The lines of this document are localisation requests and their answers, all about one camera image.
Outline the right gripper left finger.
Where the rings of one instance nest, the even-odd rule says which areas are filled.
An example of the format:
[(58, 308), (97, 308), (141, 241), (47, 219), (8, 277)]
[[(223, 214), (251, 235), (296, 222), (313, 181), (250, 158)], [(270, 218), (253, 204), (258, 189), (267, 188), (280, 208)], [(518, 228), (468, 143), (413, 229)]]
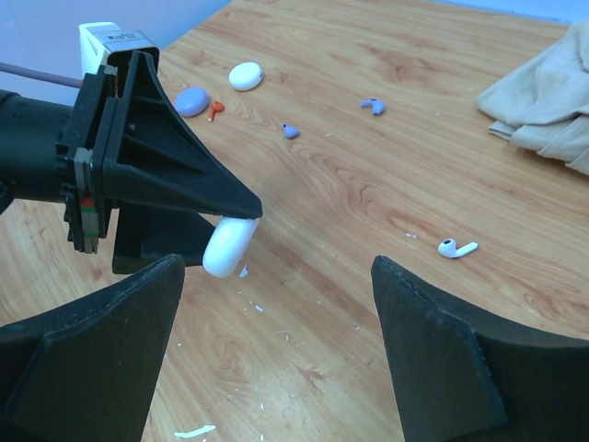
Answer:
[(168, 255), (2, 326), (2, 440), (141, 440), (184, 275), (184, 261)]

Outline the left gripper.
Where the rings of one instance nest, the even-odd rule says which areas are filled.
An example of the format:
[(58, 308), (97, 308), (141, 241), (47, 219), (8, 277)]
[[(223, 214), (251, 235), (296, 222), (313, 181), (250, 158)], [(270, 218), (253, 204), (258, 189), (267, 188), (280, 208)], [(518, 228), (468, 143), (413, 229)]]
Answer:
[[(96, 253), (105, 236), (94, 169), (98, 147), (107, 138), (98, 132), (109, 118), (105, 108), (116, 97), (117, 79), (118, 69), (110, 65), (85, 75), (56, 143), (67, 239), (84, 253)], [(115, 101), (101, 176), (106, 198), (131, 203), (119, 211), (111, 262), (115, 274), (138, 272), (169, 254), (179, 255), (187, 267), (202, 265), (214, 225), (197, 213), (262, 216), (260, 198), (176, 112), (146, 52), (133, 53), (122, 96)]]

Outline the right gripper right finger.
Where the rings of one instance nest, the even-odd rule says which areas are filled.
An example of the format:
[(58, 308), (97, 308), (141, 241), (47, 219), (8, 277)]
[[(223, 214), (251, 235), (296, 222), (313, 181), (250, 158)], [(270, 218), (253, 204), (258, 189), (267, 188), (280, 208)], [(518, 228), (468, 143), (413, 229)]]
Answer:
[(502, 318), (379, 256), (371, 268), (408, 441), (584, 441), (588, 343)]

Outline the white earbud charging case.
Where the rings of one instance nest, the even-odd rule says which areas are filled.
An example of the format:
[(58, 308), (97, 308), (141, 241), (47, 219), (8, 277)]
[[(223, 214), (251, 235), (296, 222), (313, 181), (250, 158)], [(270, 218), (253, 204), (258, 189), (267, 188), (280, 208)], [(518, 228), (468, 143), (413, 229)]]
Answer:
[(245, 253), (259, 219), (223, 217), (214, 229), (202, 257), (204, 270), (217, 278), (229, 276)]

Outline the white earbud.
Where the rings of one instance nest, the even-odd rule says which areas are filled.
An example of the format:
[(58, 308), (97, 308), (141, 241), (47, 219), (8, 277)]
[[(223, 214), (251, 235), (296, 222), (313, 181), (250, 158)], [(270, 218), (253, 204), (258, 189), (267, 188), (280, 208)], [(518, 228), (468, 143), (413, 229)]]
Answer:
[(479, 248), (479, 243), (472, 241), (461, 247), (458, 247), (453, 238), (443, 240), (437, 248), (438, 253), (448, 259), (462, 258)]

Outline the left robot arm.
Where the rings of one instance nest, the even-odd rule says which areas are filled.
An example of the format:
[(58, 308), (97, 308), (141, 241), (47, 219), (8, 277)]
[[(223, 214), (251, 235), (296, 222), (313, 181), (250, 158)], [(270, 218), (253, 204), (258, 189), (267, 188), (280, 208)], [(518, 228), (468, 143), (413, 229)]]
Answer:
[(73, 106), (2, 92), (1, 204), (16, 199), (64, 204), (67, 238), (84, 253), (117, 213), (117, 274), (172, 253), (229, 275), (262, 216), (176, 112), (150, 50), (86, 75)]

